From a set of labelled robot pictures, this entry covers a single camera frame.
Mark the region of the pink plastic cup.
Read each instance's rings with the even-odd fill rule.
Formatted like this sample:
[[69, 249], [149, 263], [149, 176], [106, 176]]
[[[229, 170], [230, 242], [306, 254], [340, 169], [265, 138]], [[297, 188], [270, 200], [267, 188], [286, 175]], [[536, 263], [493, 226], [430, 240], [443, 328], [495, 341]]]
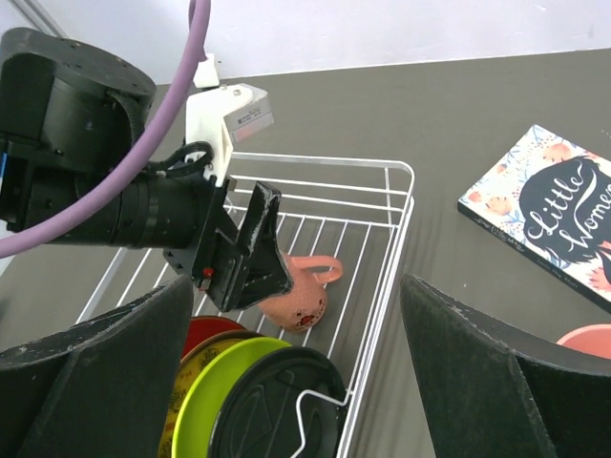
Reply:
[[611, 324], [591, 324], [570, 331], [557, 340], [564, 347], [611, 359]]

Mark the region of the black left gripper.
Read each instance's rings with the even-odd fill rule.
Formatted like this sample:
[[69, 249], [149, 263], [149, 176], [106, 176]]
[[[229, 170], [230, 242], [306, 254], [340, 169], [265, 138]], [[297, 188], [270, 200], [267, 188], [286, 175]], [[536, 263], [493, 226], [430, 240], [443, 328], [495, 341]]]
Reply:
[[171, 193], [161, 234], [163, 257], [179, 275], [206, 292], [220, 311], [246, 309], [282, 296], [293, 286], [278, 246], [282, 193], [257, 181], [239, 229], [225, 209], [227, 180], [180, 180]]

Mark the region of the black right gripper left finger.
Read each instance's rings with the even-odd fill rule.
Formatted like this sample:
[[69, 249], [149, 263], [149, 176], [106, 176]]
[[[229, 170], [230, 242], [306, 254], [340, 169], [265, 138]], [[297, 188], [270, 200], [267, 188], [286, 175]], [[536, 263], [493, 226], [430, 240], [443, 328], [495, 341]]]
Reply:
[[193, 299], [179, 276], [2, 351], [2, 456], [156, 456]]

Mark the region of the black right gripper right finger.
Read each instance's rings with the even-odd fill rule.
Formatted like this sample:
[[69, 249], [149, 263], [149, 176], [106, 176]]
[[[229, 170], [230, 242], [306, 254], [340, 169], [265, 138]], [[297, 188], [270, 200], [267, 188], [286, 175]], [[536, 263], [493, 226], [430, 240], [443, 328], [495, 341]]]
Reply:
[[610, 362], [405, 275], [400, 303], [438, 457], [607, 457]]

